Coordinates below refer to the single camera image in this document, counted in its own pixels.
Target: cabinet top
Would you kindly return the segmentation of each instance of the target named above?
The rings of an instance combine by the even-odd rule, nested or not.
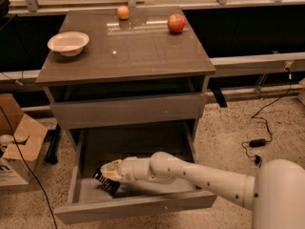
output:
[[[36,83],[70,85],[212,74],[215,68],[188,21],[172,34],[168,17],[180,8],[130,8],[119,20],[116,9],[70,11],[60,32],[90,38],[83,52],[66,57],[50,52]]]

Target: drawer front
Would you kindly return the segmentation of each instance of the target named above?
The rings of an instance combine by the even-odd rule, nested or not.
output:
[[[51,103],[51,110],[62,129],[148,123],[199,118],[204,94],[178,94]]]
[[[164,151],[193,160],[193,143],[184,121],[81,130],[68,205],[54,213],[66,224],[209,208],[215,195],[183,179],[172,184],[121,184],[114,196],[100,188],[92,173],[103,163],[126,156]]]

